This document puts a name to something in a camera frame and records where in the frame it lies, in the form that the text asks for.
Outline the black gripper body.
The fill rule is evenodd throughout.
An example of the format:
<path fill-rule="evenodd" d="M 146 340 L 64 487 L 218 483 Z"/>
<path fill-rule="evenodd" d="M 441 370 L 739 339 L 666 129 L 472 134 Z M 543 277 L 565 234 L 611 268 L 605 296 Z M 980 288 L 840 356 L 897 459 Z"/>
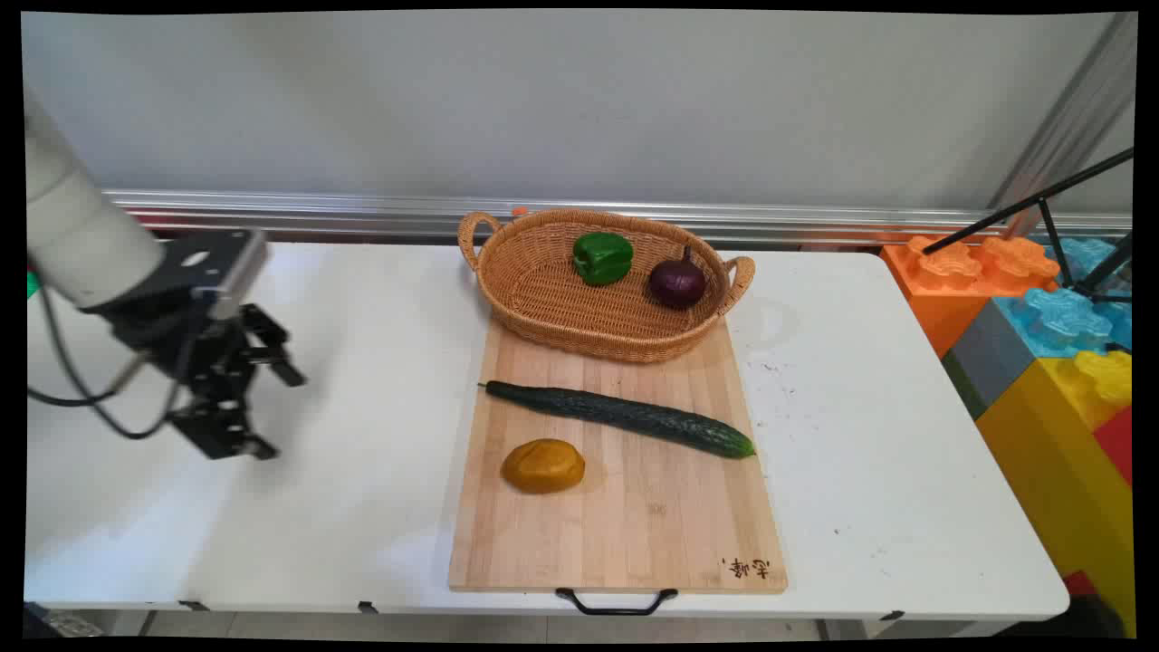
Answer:
<path fill-rule="evenodd" d="M 245 411 L 250 384 L 250 305 L 239 292 L 155 272 L 121 296 L 86 309 L 112 339 L 185 389 L 194 411 Z"/>

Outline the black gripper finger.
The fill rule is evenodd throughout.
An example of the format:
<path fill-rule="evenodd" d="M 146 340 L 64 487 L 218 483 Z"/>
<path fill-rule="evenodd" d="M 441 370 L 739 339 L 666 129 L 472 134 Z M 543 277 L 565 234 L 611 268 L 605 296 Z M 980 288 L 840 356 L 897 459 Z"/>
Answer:
<path fill-rule="evenodd" d="M 286 343 L 290 335 L 286 329 L 274 321 L 256 302 L 248 302 L 240 308 L 240 318 L 245 335 L 253 335 L 260 346 L 246 343 L 241 356 L 248 362 L 268 366 L 286 387 L 297 388 L 306 384 L 307 379 L 293 366 Z"/>
<path fill-rule="evenodd" d="M 243 400 L 195 400 L 170 413 L 170 425 L 212 461 L 235 455 L 269 461 L 279 455 L 276 446 L 250 427 Z"/>

